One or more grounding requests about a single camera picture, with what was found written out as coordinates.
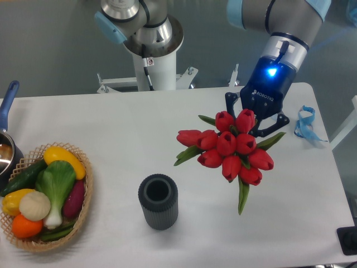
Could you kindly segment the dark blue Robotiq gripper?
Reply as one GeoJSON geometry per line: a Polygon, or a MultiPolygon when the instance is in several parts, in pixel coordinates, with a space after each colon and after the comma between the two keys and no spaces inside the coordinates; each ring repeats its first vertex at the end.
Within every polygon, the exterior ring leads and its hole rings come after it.
{"type": "Polygon", "coordinates": [[[272,33],[246,86],[240,92],[225,93],[226,111],[232,117],[239,98],[242,107],[252,110],[257,118],[276,114],[276,122],[265,129],[259,129],[263,120],[258,119],[250,135],[266,137],[289,124],[290,119],[281,112],[283,101],[308,51],[308,44],[299,38],[272,33]]]}

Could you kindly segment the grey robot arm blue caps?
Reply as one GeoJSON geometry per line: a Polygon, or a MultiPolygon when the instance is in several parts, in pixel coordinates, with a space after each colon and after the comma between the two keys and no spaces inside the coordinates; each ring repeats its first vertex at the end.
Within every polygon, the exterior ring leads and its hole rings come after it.
{"type": "Polygon", "coordinates": [[[269,38],[246,85],[238,94],[258,121],[278,120],[264,137],[289,122],[283,101],[330,7],[330,1],[216,1],[206,17],[188,11],[175,18],[167,1],[101,1],[94,19],[103,35],[133,57],[141,91],[175,88],[176,53],[196,37],[206,56],[235,52],[233,42],[249,30],[269,38]]]}

